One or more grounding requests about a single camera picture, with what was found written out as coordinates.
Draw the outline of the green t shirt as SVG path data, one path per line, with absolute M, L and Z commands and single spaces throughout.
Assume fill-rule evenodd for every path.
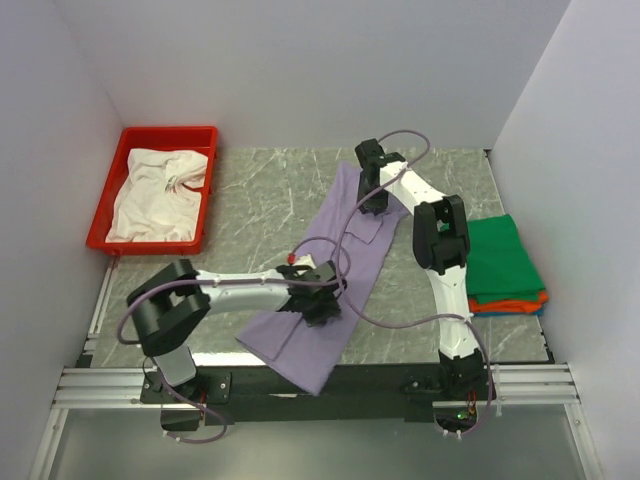
M 466 289 L 479 305 L 504 301 L 541 302 L 546 287 L 510 215 L 468 223 L 471 251 Z

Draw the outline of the orange t shirt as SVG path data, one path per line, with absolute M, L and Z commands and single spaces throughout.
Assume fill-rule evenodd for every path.
M 545 291 L 541 291 L 537 294 L 537 297 L 533 300 L 524 299 L 504 299 L 494 302 L 479 303 L 475 299 L 469 300 L 469 306 L 471 312 L 473 311 L 487 311 L 498 309 L 531 309 L 535 310 L 540 306 L 545 306 L 549 300 L 549 296 Z

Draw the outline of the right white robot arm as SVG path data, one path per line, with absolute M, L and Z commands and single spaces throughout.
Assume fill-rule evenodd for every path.
M 412 215 L 412 249 L 429 278 L 439 324 L 436 388 L 460 399 L 487 379 L 485 359 L 471 327 L 466 267 L 471 250 L 464 202 L 420 177 L 397 152 L 369 139 L 355 147 L 361 173 L 357 206 L 378 215 L 397 200 Z

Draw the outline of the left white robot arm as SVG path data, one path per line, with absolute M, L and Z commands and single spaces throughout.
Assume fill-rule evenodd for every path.
M 193 399 L 200 378 L 187 339 L 209 314 L 269 311 L 299 314 L 309 326 L 323 326 L 341 313 L 336 292 L 347 287 L 332 260 L 280 265 L 252 274 L 218 274 L 177 260 L 138 287 L 127 298 L 125 319 L 133 321 L 135 340 L 176 401 Z

